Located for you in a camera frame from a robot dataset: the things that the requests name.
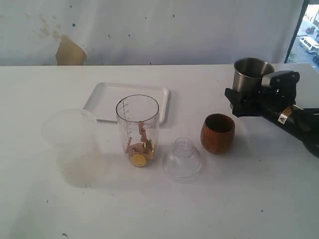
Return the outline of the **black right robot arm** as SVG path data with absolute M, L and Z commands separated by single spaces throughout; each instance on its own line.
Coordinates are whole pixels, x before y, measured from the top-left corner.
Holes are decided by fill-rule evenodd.
M 225 89 L 236 117 L 263 117 L 300 140 L 315 157 L 319 156 L 319 110 L 296 105 L 296 85 L 260 86 L 251 93 Z

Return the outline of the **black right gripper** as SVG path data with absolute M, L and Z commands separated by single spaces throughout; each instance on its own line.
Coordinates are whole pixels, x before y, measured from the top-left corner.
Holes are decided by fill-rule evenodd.
M 263 117 L 278 115 L 296 103 L 297 85 L 283 84 L 275 87 L 260 87 L 257 91 L 244 95 L 226 88 L 225 97 L 232 106 L 236 117 Z

